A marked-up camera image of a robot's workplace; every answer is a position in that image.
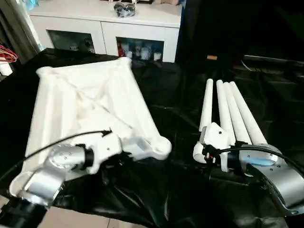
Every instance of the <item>black plastic sheet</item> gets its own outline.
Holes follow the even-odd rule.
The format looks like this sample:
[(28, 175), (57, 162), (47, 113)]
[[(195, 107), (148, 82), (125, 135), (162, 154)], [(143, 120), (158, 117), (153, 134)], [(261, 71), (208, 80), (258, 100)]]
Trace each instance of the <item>black plastic sheet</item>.
[[(35, 71), (115, 58), (47, 49), (0, 83), (0, 174), (24, 156), (39, 81)], [(160, 134), (172, 143), (169, 158), (113, 157), (96, 175), (67, 182), (56, 206), (151, 228), (281, 228), (286, 220), (290, 227), (301, 226), (302, 216), (279, 214), (259, 180), (215, 168), (207, 182), (203, 165), (192, 158), (205, 83), (213, 78), (234, 80), (268, 143), (304, 164), (301, 78), (220, 66), (191, 73), (176, 64), (147, 61), (133, 61), (132, 70)], [(214, 93), (212, 121), (219, 123), (217, 106)], [(1, 194), (7, 194), (11, 179), (0, 183)]]

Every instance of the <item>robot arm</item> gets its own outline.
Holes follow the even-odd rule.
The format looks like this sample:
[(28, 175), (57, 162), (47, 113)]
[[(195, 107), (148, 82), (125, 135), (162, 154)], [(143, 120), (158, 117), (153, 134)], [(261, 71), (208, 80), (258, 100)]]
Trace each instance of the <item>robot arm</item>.
[[(212, 84), (212, 79), (208, 79), (206, 87)], [(221, 153), (219, 150), (233, 147), (246, 148), (239, 150), (237, 158), (242, 171), (247, 176), (263, 180), (271, 193), (273, 202), (284, 216), (303, 214), (304, 177), (302, 173), (287, 164), (284, 159), (257, 150), (257, 148), (262, 148), (282, 154), (276, 147), (267, 143), (234, 82), (217, 81), (217, 91), (221, 126), (212, 123), (211, 120), (204, 124), (200, 139), (193, 150), (193, 158), (198, 162), (207, 163), (210, 167), (215, 163), (216, 155), (219, 155), (222, 171), (228, 172), (229, 169), (235, 168), (233, 165), (236, 158), (232, 156), (232, 153)], [(212, 103), (212, 90), (206, 89), (202, 115), (211, 116), (211, 108), (204, 107), (211, 106), (210, 103)]]
[(92, 148), (84, 144), (58, 144), (38, 167), (17, 197), (2, 207), (0, 228), (34, 228), (52, 206), (64, 182), (73, 174), (76, 178), (98, 172), (100, 164), (122, 152), (120, 138), (113, 132), (104, 134)]

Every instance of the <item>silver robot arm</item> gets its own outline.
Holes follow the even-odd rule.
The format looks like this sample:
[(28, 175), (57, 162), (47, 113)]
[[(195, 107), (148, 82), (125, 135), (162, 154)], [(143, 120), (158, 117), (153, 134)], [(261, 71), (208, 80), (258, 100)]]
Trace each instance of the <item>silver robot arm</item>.
[(37, 168), (18, 197), (50, 207), (65, 181), (98, 172), (100, 164), (122, 152), (121, 142), (115, 133), (101, 137), (98, 149), (85, 145), (58, 144), (53, 147), (44, 163)]
[(229, 152), (219, 153), (222, 171), (228, 172), (230, 168), (234, 168), (230, 161), (237, 159), (247, 176), (258, 177), (265, 183), (273, 202), (284, 216), (303, 214), (303, 172), (287, 164), (279, 156), (257, 150), (264, 148), (282, 154), (276, 147), (267, 143), (234, 82), (217, 81), (220, 126), (212, 123), (212, 88), (213, 81), (208, 79), (199, 129), (201, 135), (194, 147), (193, 158), (198, 162), (207, 163), (210, 167), (215, 163), (212, 150), (247, 147), (246, 150), (239, 150), (238, 157)]

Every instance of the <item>cabinet door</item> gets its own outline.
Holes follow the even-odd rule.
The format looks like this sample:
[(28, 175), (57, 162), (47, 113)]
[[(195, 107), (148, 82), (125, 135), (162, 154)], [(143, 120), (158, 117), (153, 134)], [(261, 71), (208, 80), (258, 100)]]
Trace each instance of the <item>cabinet door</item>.
[(163, 62), (174, 62), (178, 28), (101, 22), (106, 53), (117, 56), (122, 49), (125, 56)]
[(30, 18), (45, 48), (106, 54), (100, 21), (41, 16)]

